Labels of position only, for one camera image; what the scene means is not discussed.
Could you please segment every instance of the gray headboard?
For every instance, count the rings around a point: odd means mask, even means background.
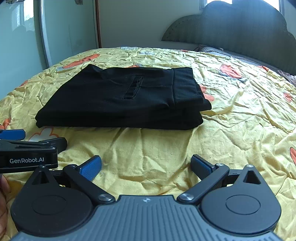
[[[263,0],[213,1],[201,15],[175,21],[162,40],[221,47],[296,75],[296,40],[283,15]]]

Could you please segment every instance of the cloud-shaped headboard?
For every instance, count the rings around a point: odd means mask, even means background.
[[[283,15],[263,0],[213,1],[201,15],[175,21],[162,40],[221,47],[296,75],[296,40]]]

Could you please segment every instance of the bedspread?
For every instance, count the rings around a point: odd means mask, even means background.
[[[87,64],[109,67],[191,67],[212,110],[188,131],[139,128],[37,128],[35,115],[55,91]],[[296,240],[296,89],[277,73],[236,59],[185,50],[137,47],[90,50],[35,75],[0,101],[1,129],[25,129],[25,140],[65,137],[59,169],[100,155],[94,183],[119,194],[177,197],[198,182],[190,158],[198,154],[232,169],[253,164],[276,194],[282,215],[275,232]],[[85,116],[81,122],[88,121]],[[9,210],[31,173],[5,174]],[[17,230],[9,214],[4,241]]]

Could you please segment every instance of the human hand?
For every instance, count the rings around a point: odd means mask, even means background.
[[[4,194],[10,192],[10,187],[6,178],[1,175],[0,180],[0,238],[4,235],[7,226],[7,208],[6,208],[6,199]]]

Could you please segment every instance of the black pants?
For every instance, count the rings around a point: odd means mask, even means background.
[[[89,64],[36,115],[36,125],[192,129],[211,104],[192,68],[108,68]]]

